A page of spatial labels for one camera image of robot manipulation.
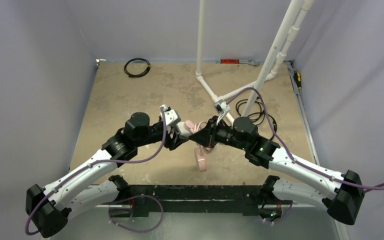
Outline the white cube power socket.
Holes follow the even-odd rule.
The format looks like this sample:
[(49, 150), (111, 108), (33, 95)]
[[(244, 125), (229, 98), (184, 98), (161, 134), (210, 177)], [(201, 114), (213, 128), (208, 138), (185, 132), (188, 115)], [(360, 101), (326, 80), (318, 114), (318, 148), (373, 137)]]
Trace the white cube power socket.
[(194, 124), (190, 120), (181, 121), (176, 124), (176, 129), (182, 138), (188, 138), (192, 135), (192, 128)]

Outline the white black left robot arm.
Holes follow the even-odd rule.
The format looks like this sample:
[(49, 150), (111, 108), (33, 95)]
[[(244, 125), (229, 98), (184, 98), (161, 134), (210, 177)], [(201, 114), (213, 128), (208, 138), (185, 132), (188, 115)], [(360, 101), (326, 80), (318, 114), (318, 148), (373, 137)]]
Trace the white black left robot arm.
[[(49, 238), (61, 231), (69, 220), (97, 205), (133, 205), (145, 199), (143, 193), (132, 193), (121, 176), (111, 176), (99, 185), (95, 185), (95, 181), (122, 165), (137, 163), (139, 147), (159, 143), (159, 149), (174, 150), (191, 134), (191, 122), (182, 121), (173, 109), (162, 108), (154, 124), (150, 124), (146, 113), (134, 113), (86, 162), (44, 187), (35, 184), (27, 190), (26, 235), (36, 233)], [(30, 230), (30, 225), (35, 226), (35, 232)]]

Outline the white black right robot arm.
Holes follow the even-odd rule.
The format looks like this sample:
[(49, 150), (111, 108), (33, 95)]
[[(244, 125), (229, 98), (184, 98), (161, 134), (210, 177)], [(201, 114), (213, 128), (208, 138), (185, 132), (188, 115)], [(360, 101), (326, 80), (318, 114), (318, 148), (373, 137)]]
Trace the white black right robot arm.
[(287, 174), (321, 194), (319, 202), (335, 220), (350, 226), (356, 222), (365, 197), (358, 173), (342, 173), (301, 160), (286, 147), (259, 135), (258, 127), (248, 117), (239, 117), (228, 126), (214, 116), (189, 140), (206, 148), (220, 143), (243, 150), (253, 165)]

